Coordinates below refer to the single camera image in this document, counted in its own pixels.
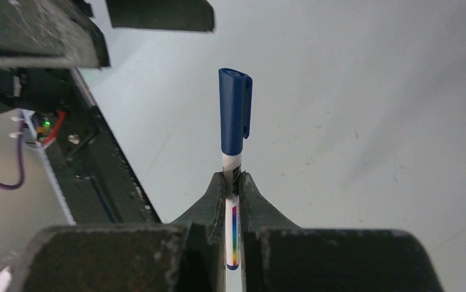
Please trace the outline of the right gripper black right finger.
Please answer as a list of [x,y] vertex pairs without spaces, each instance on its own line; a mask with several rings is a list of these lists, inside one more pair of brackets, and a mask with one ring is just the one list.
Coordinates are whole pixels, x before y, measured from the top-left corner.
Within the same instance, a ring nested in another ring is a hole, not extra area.
[[244,291],[442,291],[430,257],[399,229],[307,229],[239,182]]

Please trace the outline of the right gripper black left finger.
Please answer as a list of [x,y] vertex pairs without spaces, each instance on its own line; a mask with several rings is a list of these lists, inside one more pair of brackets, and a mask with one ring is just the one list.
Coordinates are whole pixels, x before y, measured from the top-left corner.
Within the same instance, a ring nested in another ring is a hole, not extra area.
[[29,242],[9,291],[224,291],[225,180],[169,224],[52,226]]

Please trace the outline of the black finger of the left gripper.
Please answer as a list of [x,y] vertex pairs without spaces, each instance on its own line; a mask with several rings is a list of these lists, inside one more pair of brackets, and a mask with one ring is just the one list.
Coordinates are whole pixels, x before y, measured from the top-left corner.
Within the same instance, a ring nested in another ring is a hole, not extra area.
[[0,1],[0,68],[105,68],[88,1]]
[[205,0],[106,1],[113,28],[211,32],[214,9]]

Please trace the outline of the blue marker cap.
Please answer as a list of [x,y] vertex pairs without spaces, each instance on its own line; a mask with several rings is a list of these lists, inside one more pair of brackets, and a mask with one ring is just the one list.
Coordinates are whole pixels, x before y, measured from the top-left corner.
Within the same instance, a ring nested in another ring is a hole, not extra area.
[[221,150],[228,156],[236,156],[250,134],[253,81],[248,74],[221,68],[218,82]]

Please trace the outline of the white whiteboard marker pen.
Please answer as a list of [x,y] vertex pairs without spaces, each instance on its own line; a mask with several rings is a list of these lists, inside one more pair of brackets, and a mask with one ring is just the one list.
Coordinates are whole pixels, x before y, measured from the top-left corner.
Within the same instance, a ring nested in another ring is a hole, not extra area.
[[224,213],[225,263],[226,267],[232,271],[236,270],[240,265],[239,180],[241,165],[241,154],[235,156],[222,154],[222,168],[226,183]]

